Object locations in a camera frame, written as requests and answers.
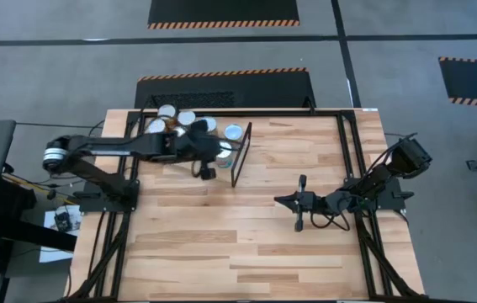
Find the black mat orange striped edge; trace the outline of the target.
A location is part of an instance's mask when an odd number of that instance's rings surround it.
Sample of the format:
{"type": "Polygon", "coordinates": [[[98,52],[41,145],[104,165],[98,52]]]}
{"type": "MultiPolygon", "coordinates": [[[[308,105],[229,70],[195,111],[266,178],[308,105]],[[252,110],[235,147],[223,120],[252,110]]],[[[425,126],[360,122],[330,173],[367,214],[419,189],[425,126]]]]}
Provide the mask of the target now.
{"type": "Polygon", "coordinates": [[[441,56],[438,62],[449,102],[477,106],[477,59],[441,56]]]}
{"type": "Polygon", "coordinates": [[[302,108],[315,106],[309,71],[285,67],[146,76],[135,90],[137,109],[302,108]]]}
{"type": "Polygon", "coordinates": [[[296,27],[296,0],[151,0],[148,29],[296,27]]]}

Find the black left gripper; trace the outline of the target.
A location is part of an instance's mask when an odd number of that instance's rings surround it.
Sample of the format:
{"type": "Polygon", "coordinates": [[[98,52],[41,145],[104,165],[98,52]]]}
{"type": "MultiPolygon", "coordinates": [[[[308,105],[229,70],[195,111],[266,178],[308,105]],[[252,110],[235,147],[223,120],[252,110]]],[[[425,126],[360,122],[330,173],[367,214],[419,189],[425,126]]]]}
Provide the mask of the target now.
{"type": "Polygon", "coordinates": [[[239,147],[241,144],[238,141],[210,134],[204,120],[193,122],[189,129],[176,140],[178,162],[191,162],[191,174],[194,178],[214,179],[216,171],[209,167],[209,164],[218,163],[217,141],[229,143],[231,147],[239,147]]]}

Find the black aluminium table frame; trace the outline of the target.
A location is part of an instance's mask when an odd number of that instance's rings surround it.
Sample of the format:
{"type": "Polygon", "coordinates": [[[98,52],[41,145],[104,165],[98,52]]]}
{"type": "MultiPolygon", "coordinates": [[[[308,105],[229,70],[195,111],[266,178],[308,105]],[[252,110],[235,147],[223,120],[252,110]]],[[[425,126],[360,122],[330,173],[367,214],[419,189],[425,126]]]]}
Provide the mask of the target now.
{"type": "Polygon", "coordinates": [[[367,109],[212,109],[219,130],[252,122],[237,185],[231,167],[193,178],[188,164],[98,157],[108,173],[140,182],[124,215],[82,218],[60,303],[147,301],[376,300],[423,297],[409,229],[396,214],[348,214],[350,228],[324,218],[294,230],[274,198],[300,175],[318,194],[360,177],[385,149],[379,114],[367,109]]]}

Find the white paper sheet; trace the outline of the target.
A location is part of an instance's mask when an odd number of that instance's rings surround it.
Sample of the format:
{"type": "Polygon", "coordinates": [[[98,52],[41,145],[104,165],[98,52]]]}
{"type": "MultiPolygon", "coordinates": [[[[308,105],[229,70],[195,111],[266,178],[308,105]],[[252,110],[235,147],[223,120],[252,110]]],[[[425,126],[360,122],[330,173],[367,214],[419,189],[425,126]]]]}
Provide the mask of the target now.
{"type": "MultiPolygon", "coordinates": [[[[57,215],[66,214],[69,215],[69,221],[72,228],[67,234],[77,237],[79,235],[80,226],[82,223],[82,216],[78,205],[60,206],[56,210],[50,210],[45,212],[44,227],[58,231],[56,226],[55,217],[57,215]]],[[[61,261],[65,259],[72,259],[73,253],[65,250],[60,250],[53,247],[42,247],[40,249],[39,262],[40,263],[52,263],[55,261],[61,261]]]]}

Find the blue tomatoes label tin can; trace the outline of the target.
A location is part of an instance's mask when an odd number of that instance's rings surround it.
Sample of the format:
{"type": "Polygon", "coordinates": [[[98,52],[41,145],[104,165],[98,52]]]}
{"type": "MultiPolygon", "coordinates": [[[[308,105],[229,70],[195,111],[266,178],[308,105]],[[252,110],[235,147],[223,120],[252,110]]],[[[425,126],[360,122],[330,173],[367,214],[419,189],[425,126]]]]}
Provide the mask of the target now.
{"type": "Polygon", "coordinates": [[[220,141],[220,153],[216,156],[216,165],[220,168],[228,168],[233,163],[234,150],[231,143],[220,141]]]}
{"type": "Polygon", "coordinates": [[[224,131],[224,136],[227,140],[238,141],[242,138],[243,129],[238,124],[227,125],[224,131]]]}

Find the small black device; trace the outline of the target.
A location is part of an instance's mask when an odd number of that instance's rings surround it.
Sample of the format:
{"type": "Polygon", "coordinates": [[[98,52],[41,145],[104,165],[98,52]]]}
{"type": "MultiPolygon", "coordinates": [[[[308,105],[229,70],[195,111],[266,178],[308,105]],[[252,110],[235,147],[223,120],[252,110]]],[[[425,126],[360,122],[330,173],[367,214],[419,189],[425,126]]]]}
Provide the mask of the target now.
{"type": "Polygon", "coordinates": [[[67,212],[56,213],[54,217],[56,229],[60,232],[69,232],[72,230],[72,222],[67,212]]]}

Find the orange label tin can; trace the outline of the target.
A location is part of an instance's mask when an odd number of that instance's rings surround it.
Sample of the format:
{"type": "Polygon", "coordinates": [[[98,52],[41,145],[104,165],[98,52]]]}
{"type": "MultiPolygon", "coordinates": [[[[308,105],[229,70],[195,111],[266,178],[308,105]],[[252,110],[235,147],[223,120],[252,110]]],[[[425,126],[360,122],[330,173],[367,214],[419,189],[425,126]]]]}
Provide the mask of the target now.
{"type": "Polygon", "coordinates": [[[146,127],[146,133],[156,134],[156,133],[165,133],[167,130],[167,124],[164,120],[156,118],[152,120],[149,125],[146,127]]]}

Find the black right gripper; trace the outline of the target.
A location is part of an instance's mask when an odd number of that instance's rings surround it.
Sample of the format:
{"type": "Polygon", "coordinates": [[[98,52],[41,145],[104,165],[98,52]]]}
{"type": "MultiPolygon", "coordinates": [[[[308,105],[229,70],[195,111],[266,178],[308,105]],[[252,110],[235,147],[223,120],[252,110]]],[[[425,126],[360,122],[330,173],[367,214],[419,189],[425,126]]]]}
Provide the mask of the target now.
{"type": "Polygon", "coordinates": [[[319,198],[314,192],[306,191],[306,180],[305,175],[299,176],[299,186],[298,191],[293,194],[286,196],[276,196],[274,200],[276,202],[281,202],[281,205],[287,207],[290,210],[295,210],[296,222],[294,224],[295,231],[303,231],[304,213],[314,214],[319,209],[319,198]]]}

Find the black desk base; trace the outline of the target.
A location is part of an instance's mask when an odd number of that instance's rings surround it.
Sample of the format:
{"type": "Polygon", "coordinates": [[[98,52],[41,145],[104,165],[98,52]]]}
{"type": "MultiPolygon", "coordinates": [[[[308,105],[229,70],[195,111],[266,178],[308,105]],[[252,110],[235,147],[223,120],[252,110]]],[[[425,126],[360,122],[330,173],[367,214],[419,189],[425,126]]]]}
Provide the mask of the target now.
{"type": "Polygon", "coordinates": [[[21,220],[22,213],[35,203],[32,189],[0,180],[0,238],[72,252],[76,236],[21,220]]]}

